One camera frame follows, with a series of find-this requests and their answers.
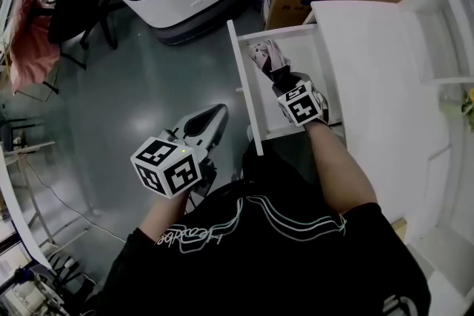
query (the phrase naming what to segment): cable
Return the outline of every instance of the cable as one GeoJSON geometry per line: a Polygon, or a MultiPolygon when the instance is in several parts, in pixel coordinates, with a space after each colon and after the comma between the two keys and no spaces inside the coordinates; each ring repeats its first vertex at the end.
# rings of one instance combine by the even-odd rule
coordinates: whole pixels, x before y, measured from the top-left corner
{"type": "Polygon", "coordinates": [[[196,203],[194,203],[193,196],[191,195],[191,192],[188,194],[187,198],[191,201],[193,204],[193,211],[196,209],[196,203]]]}
{"type": "Polygon", "coordinates": [[[81,214],[80,212],[76,211],[74,208],[71,208],[70,206],[68,206],[65,202],[63,202],[59,196],[57,196],[57,194],[54,192],[54,190],[47,186],[46,184],[43,183],[43,181],[40,179],[40,177],[38,176],[38,173],[34,170],[33,166],[31,166],[30,162],[28,162],[28,160],[25,158],[24,161],[27,163],[27,165],[30,167],[30,169],[35,173],[35,176],[36,176],[36,179],[38,179],[39,183],[45,188],[45,189],[49,189],[53,195],[56,197],[56,199],[58,199],[65,207],[69,208],[71,211],[77,213],[79,216],[81,216],[84,220],[86,220],[86,222],[88,222],[91,226],[94,226],[95,228],[97,229],[100,229],[106,233],[108,233],[109,235],[111,235],[112,237],[115,237],[117,240],[120,240],[121,242],[125,242],[125,240],[123,238],[120,238],[119,236],[117,235],[114,235],[112,232],[109,232],[108,230],[106,230],[105,228],[102,228],[101,226],[97,225],[97,224],[94,224],[92,221],[90,221],[88,218],[86,218],[83,214],[81,214]]]}

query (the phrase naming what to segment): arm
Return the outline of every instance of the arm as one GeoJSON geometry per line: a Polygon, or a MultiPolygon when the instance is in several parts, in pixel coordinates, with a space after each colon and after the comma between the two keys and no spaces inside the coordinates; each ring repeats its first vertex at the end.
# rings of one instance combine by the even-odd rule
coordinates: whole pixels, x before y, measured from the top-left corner
{"type": "Polygon", "coordinates": [[[362,204],[377,203],[369,179],[331,129],[319,122],[305,127],[327,205],[344,214],[362,204]]]}
{"type": "Polygon", "coordinates": [[[187,194],[188,191],[184,191],[174,199],[157,199],[147,217],[141,223],[140,230],[153,241],[157,241],[166,229],[184,214],[187,194]]]}

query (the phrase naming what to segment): white cabinet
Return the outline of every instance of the white cabinet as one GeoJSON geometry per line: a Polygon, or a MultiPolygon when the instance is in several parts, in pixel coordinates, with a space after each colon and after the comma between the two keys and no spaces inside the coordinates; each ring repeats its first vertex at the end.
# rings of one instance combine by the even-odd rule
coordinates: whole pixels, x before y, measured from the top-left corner
{"type": "Polygon", "coordinates": [[[474,82],[474,0],[403,0],[398,6],[421,81],[474,82]]]}

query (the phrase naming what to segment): drawer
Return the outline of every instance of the drawer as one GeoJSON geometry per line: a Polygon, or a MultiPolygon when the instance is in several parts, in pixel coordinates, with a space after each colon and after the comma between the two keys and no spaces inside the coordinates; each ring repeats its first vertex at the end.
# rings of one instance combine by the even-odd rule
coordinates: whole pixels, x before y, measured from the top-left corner
{"type": "MultiPolygon", "coordinates": [[[[330,124],[342,122],[333,68],[317,24],[245,36],[236,35],[232,21],[228,21],[227,26],[258,155],[263,155],[262,141],[302,132],[304,128],[296,127],[283,115],[272,90],[272,81],[257,68],[249,56],[249,44],[274,40],[285,57],[291,60],[291,70],[308,74],[316,89],[326,97],[330,105],[330,124]]],[[[344,137],[342,126],[335,127],[334,131],[344,137]]]]}

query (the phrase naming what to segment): gray floor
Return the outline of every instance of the gray floor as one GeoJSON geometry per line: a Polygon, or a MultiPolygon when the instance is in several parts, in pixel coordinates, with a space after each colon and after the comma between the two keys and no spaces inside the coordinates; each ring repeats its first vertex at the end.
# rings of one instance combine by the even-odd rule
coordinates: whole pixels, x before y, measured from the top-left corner
{"type": "MultiPolygon", "coordinates": [[[[87,52],[77,43],[65,47],[67,53],[87,63],[87,71],[62,59],[56,80],[59,95],[51,94],[41,103],[4,91],[2,100],[8,118],[34,117],[42,123],[27,130],[30,144],[56,141],[54,147],[29,157],[40,179],[71,207],[126,238],[156,198],[140,185],[130,164],[130,156],[148,137],[194,110],[225,103],[230,120],[213,153],[218,167],[216,188],[240,170],[249,121],[243,95],[236,92],[241,85],[227,26],[188,44],[166,47],[129,9],[118,11],[113,22],[117,50],[109,50],[99,28],[91,35],[87,52]]],[[[261,17],[251,9],[235,23],[238,34],[261,30],[261,17]]],[[[41,85],[28,92],[47,94],[41,85]]],[[[305,150],[295,141],[283,150],[288,147],[305,150]]],[[[306,158],[297,160],[311,166],[306,158]]],[[[53,231],[76,218],[32,173],[30,178],[53,231]]],[[[84,226],[78,222],[70,229],[84,226]]],[[[59,238],[69,235],[64,232],[59,238]]],[[[122,246],[121,241],[92,228],[69,251],[88,274],[103,280],[122,246]]]]}

